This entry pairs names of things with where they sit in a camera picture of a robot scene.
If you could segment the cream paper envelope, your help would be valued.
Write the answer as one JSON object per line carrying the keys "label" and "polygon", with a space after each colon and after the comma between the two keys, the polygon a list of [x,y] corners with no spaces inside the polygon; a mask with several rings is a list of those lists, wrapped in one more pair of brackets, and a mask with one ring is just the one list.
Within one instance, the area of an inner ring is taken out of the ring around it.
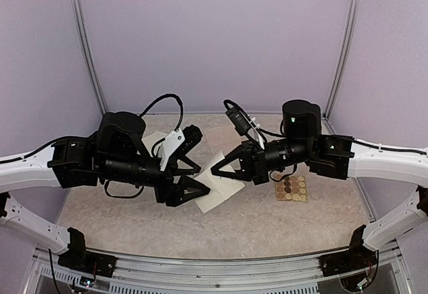
{"label": "cream paper envelope", "polygon": [[152,134],[146,135],[142,138],[142,143],[145,145],[149,154],[151,153],[152,146],[159,140],[163,139],[167,134],[160,131],[155,131]]}

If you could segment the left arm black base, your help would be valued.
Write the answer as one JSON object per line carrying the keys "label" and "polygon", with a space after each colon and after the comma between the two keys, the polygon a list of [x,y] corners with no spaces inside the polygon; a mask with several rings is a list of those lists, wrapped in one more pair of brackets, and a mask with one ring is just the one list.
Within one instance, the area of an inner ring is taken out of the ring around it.
{"label": "left arm black base", "polygon": [[67,229],[69,241],[67,251],[58,257],[58,265],[75,271],[112,278],[117,258],[112,255],[95,253],[86,248],[82,232],[72,227]]}

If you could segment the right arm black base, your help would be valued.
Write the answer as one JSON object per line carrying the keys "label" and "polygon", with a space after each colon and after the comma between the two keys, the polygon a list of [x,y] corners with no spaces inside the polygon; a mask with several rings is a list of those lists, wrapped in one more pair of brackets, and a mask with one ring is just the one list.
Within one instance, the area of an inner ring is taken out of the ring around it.
{"label": "right arm black base", "polygon": [[320,256],[319,263],[324,277],[363,269],[370,264],[376,265],[377,251],[364,246],[365,228],[366,225],[362,225],[353,232],[347,250]]}

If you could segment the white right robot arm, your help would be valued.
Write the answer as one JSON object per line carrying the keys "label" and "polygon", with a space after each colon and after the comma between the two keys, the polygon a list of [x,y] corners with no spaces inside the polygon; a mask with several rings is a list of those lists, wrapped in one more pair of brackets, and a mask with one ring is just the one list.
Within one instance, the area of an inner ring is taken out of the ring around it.
{"label": "white right robot arm", "polygon": [[255,185],[272,180],[274,172],[301,163],[318,176],[339,180],[376,179],[412,184],[415,190],[399,206],[356,229],[342,264],[350,270],[398,236],[427,222],[427,149],[404,148],[322,133],[321,109],[306,100],[282,105],[280,133],[270,142],[244,109],[224,100],[226,114],[240,136],[247,139],[211,167],[214,176]]}

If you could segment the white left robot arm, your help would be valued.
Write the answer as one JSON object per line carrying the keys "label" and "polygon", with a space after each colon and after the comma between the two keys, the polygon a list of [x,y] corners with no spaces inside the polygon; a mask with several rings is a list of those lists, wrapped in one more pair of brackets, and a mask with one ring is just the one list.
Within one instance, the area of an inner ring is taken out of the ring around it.
{"label": "white left robot arm", "polygon": [[201,140],[198,127],[177,128],[152,156],[143,144],[144,120],[130,112],[106,113],[96,132],[88,137],[65,136],[48,142],[28,154],[1,160],[1,223],[35,237],[77,269],[85,271],[93,263],[84,235],[73,228],[52,225],[23,208],[11,192],[29,188],[105,188],[111,182],[129,184],[142,192],[154,189],[158,203],[180,206],[206,196],[210,188],[193,179],[200,166],[186,154]]}

